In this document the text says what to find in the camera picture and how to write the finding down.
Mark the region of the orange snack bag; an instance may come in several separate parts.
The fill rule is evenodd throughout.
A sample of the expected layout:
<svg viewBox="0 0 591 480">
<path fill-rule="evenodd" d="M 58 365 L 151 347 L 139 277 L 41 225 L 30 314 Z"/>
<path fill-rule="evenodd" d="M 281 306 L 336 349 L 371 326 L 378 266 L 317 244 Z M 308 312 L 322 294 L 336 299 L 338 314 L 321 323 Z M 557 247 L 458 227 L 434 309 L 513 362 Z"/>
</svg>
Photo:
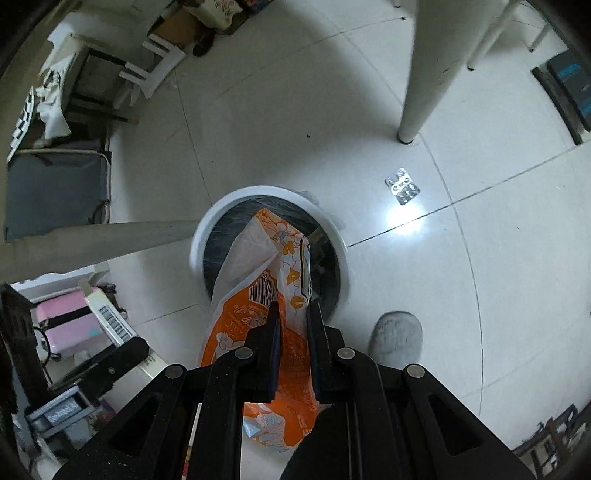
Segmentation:
<svg viewBox="0 0 591 480">
<path fill-rule="evenodd" d="M 199 363 L 208 366 L 222 355 L 245 344 L 249 330 L 266 323 L 270 303 L 280 307 L 280 377 L 270 402 L 249 402 L 243 408 L 243 429 L 249 438 L 284 452 L 311 432 L 320 404 L 315 399 L 308 354 L 307 309 L 310 298 L 297 285 L 305 275 L 283 273 L 284 262 L 263 269 L 218 299 L 211 307 L 211 327 Z"/>
</svg>

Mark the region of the white medicine box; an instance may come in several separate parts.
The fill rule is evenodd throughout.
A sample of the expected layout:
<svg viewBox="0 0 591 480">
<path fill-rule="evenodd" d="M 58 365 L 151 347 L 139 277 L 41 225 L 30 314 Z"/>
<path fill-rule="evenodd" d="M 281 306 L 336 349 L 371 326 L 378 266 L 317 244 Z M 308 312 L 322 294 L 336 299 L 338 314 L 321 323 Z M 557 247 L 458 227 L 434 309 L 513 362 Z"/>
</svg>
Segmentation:
<svg viewBox="0 0 591 480">
<path fill-rule="evenodd" d="M 113 345 L 120 347 L 132 338 L 139 337 L 101 289 L 85 281 L 80 286 L 87 306 Z M 147 357 L 114 382 L 113 388 L 105 395 L 107 403 L 116 412 L 120 411 L 167 366 L 168 363 L 149 347 Z"/>
</svg>

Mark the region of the white trash bin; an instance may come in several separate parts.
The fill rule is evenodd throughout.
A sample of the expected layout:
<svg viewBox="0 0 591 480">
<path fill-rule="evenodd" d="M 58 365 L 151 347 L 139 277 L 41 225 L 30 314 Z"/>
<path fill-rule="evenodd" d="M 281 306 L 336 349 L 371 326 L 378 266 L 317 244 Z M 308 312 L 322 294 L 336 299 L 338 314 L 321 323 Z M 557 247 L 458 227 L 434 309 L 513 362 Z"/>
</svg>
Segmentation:
<svg viewBox="0 0 591 480">
<path fill-rule="evenodd" d="M 197 298 L 214 307 L 235 286 L 283 261 L 284 274 L 305 275 L 297 285 L 332 321 L 349 299 L 341 230 L 308 193 L 267 185 L 235 190 L 209 208 L 193 234 L 189 266 Z"/>
</svg>

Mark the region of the grey slipper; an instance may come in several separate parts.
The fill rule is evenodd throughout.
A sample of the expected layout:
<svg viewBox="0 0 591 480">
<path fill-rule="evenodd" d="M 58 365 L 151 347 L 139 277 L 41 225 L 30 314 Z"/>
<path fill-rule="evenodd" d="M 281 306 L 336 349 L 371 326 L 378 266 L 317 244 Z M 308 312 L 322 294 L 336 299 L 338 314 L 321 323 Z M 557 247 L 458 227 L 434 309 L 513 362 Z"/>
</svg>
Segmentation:
<svg viewBox="0 0 591 480">
<path fill-rule="evenodd" d="M 370 335 L 368 354 L 380 365 L 404 369 L 419 362 L 423 342 L 422 324 L 415 315 L 388 312 L 380 317 Z"/>
</svg>

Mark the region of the pink suitcase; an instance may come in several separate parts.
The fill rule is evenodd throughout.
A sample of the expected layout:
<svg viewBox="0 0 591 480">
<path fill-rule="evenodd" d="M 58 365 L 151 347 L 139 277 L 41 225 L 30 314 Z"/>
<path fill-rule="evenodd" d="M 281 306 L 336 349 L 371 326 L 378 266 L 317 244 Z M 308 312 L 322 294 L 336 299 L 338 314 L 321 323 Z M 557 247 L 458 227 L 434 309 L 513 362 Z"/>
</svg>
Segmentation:
<svg viewBox="0 0 591 480">
<path fill-rule="evenodd" d="M 96 353 L 110 345 L 80 289 L 39 303 L 35 315 L 43 332 L 43 346 L 52 360 L 66 359 L 82 351 Z"/>
</svg>

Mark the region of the silver pill blister pack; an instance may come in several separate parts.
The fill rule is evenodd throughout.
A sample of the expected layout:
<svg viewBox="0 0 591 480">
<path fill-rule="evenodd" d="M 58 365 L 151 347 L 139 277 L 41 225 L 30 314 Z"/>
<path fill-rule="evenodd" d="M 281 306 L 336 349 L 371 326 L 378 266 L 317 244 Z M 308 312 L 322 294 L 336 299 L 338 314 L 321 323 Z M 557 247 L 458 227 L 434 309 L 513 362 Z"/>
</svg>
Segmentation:
<svg viewBox="0 0 591 480">
<path fill-rule="evenodd" d="M 385 179 L 385 184 L 401 206 L 408 204 L 421 193 L 420 188 L 404 168 L 394 171 Z"/>
</svg>

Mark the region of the white table leg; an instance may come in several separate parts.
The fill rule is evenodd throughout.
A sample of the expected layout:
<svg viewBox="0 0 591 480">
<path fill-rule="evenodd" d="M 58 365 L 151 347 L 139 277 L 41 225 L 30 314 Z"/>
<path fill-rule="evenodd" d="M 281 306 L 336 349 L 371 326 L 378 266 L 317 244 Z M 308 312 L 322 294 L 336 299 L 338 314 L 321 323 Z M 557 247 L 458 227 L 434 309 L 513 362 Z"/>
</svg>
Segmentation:
<svg viewBox="0 0 591 480">
<path fill-rule="evenodd" d="M 490 0 L 417 2 L 410 76 L 397 139 L 412 143 L 487 31 Z"/>
<path fill-rule="evenodd" d="M 22 282 L 68 273 L 138 251 L 190 239 L 196 220 L 76 226 L 1 246 L 1 281 Z"/>
</svg>

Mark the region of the dark folding bed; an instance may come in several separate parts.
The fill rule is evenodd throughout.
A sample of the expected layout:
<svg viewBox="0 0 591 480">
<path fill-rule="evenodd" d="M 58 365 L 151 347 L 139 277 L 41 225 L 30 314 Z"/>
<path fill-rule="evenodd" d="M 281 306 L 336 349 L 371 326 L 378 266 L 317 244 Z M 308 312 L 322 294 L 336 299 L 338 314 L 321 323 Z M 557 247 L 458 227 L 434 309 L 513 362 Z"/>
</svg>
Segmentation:
<svg viewBox="0 0 591 480">
<path fill-rule="evenodd" d="M 7 168 L 5 241 L 108 222 L 110 167 L 111 156 L 101 151 L 16 153 Z"/>
</svg>

